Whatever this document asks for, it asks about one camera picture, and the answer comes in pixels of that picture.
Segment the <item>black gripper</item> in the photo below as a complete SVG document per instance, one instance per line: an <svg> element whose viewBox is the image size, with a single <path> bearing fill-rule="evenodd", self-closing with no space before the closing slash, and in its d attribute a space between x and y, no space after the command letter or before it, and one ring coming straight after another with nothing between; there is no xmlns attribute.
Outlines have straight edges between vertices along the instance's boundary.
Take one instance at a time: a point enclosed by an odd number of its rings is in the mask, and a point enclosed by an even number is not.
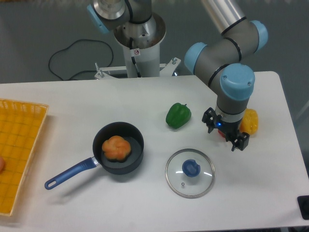
<svg viewBox="0 0 309 232"><path fill-rule="evenodd" d="M225 139L232 142L231 151L235 149L243 151L249 144L250 135L239 130L241 119L236 122L223 121L221 115L217 115L215 110L210 107L204 112L202 122L206 124L208 133L211 133L214 129L223 133Z"/></svg>

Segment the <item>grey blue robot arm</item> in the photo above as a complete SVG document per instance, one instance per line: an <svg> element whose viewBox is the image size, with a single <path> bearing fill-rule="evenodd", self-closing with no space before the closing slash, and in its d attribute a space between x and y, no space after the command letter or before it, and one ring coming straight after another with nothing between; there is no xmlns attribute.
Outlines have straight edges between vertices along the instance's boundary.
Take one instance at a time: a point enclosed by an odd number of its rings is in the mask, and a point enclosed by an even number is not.
<svg viewBox="0 0 309 232"><path fill-rule="evenodd" d="M185 54L187 69L216 95L215 108L202 118L209 131L217 129L244 150L249 134L240 130L253 93L255 75L241 60L260 50L268 40L266 27L249 21L233 0L203 1L222 39L214 45L196 43ZM160 43L166 35L163 19L149 0L95 0L87 7L99 31L113 32L122 46L128 77L156 77L160 74Z"/></svg>

